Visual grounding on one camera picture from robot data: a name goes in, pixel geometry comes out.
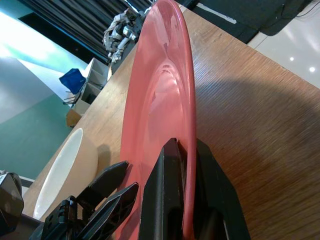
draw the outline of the wood grain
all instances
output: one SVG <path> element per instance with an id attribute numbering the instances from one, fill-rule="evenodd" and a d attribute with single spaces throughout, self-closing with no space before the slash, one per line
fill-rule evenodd
<path id="1" fill-rule="evenodd" d="M 320 90 L 184 9 L 193 55 L 197 136 L 236 188 L 252 239 L 320 239 Z M 76 128 L 119 160 L 135 51 Z M 54 157 L 25 194 L 32 215 Z"/>

